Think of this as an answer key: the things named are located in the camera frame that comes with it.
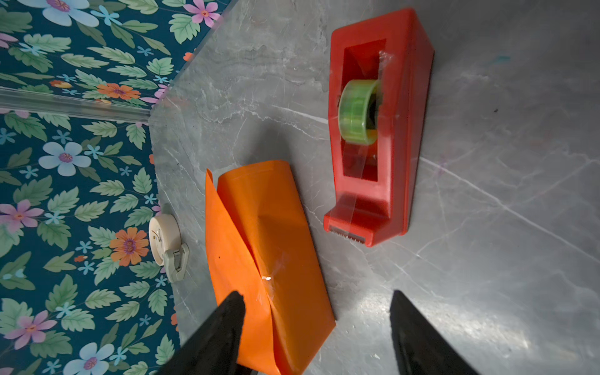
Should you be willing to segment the yellow wrapping paper sheet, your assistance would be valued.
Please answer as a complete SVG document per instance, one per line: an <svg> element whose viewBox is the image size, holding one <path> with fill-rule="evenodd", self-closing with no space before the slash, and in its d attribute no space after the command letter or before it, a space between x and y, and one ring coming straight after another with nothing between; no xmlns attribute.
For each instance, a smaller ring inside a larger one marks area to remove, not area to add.
<svg viewBox="0 0 600 375"><path fill-rule="evenodd" d="M206 177L206 255L217 301L239 293L245 319L238 362L301 374L335 319L288 162Z"/></svg>

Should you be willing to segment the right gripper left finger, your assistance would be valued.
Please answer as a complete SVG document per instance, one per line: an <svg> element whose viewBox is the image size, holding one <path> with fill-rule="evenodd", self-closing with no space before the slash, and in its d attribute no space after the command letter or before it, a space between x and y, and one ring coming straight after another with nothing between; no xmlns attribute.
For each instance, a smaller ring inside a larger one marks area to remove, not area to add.
<svg viewBox="0 0 600 375"><path fill-rule="evenodd" d="M244 319L243 296L231 292L158 373L247 374L248 368L238 364Z"/></svg>

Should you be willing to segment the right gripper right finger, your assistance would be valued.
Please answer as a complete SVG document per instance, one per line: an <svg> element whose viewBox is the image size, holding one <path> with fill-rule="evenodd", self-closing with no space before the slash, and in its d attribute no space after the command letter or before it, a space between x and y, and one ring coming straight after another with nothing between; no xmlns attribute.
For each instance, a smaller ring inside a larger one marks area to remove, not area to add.
<svg viewBox="0 0 600 375"><path fill-rule="evenodd" d="M478 373L399 290L392 296L390 322L399 373Z"/></svg>

